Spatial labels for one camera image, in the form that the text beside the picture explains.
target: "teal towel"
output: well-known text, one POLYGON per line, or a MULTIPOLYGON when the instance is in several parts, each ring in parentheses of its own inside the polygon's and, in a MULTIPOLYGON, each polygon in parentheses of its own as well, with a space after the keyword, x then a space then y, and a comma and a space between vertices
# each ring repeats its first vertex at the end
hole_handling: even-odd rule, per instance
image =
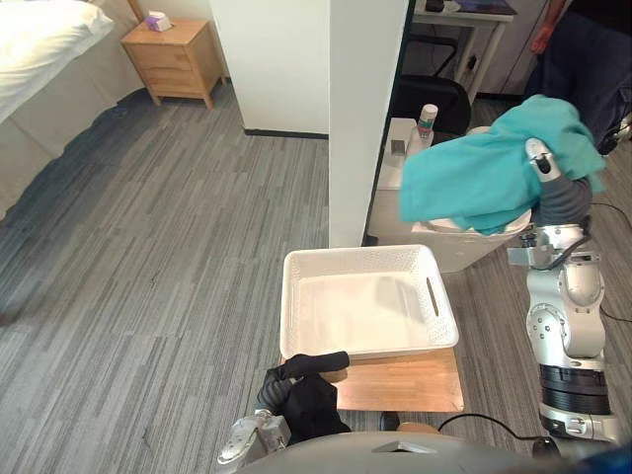
POLYGON ((530 137, 546 143, 571 180, 588 176, 593 193, 603 190, 596 172, 605 165, 577 110, 559 99, 533 96, 500 116, 488 133, 446 141, 406 160, 402 220, 449 217, 463 229, 503 232, 540 195, 524 151, 530 137))

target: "white plastic basket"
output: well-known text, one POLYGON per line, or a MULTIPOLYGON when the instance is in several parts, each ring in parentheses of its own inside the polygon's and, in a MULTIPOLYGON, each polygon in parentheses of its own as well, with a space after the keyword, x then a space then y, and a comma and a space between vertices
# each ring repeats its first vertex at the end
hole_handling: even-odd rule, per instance
POLYGON ((449 348, 458 330, 423 245, 302 250, 285 257, 280 351, 351 358, 449 348))

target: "nightstand drawer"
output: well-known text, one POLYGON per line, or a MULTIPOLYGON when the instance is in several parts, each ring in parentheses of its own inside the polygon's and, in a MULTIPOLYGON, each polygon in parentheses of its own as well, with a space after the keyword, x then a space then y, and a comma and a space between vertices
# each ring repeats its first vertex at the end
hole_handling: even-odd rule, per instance
POLYGON ((191 71, 191 63, 182 46, 163 44, 135 44, 131 47, 141 69, 165 67, 191 71))
POLYGON ((151 88, 159 96, 161 91, 200 92, 199 83, 192 71, 154 68, 145 69, 144 75, 151 88))

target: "white wall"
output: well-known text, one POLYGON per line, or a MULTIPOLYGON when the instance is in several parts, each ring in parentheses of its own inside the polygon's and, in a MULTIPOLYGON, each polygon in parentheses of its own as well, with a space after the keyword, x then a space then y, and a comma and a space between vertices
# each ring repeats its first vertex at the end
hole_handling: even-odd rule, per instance
POLYGON ((246 128, 329 132, 329 3, 210 0, 246 128))
MULTIPOLYGON (((529 74, 535 64, 535 55, 530 51, 531 41, 537 34, 533 26, 546 11, 546 0, 508 0, 517 11, 513 21, 507 25, 503 39, 490 63, 481 83, 480 92, 495 94, 522 94, 529 74)), ((473 53, 480 63, 490 34, 480 35, 474 42, 473 53)))
POLYGON ((330 247, 361 243, 407 7, 407 0, 331 2, 330 247))
POLYGON ((208 0, 139 0, 145 13, 157 10, 181 18, 212 20, 208 0))

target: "black pants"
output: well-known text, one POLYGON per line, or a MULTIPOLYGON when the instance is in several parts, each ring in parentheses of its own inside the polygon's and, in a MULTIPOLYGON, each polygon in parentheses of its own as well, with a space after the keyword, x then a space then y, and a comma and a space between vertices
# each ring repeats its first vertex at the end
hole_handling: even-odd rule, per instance
POLYGON ((632 109, 632 37, 567 13, 526 85, 534 94, 573 104, 599 149, 632 109))

